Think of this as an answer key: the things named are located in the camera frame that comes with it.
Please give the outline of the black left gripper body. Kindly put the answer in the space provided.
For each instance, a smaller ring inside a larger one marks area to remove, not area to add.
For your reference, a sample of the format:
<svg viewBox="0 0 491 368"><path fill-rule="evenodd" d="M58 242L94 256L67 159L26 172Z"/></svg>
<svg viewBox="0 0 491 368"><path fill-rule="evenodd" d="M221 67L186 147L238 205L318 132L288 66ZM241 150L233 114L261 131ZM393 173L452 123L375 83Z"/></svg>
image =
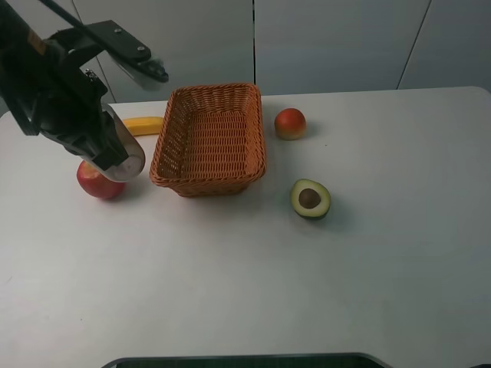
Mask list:
<svg viewBox="0 0 491 368"><path fill-rule="evenodd" d="M107 148L104 83L81 66L103 51L75 18L42 39L1 3L1 96L26 136L42 135L100 169Z"/></svg>

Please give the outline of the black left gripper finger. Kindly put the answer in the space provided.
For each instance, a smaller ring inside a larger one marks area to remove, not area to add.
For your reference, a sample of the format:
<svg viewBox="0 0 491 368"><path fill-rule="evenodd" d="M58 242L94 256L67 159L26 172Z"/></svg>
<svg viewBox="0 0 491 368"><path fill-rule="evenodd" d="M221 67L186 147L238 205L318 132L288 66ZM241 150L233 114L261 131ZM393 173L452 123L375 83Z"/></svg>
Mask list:
<svg viewBox="0 0 491 368"><path fill-rule="evenodd" d="M108 20L84 25L89 37L106 51L113 62L135 83L167 83L163 61L148 46Z"/></svg>

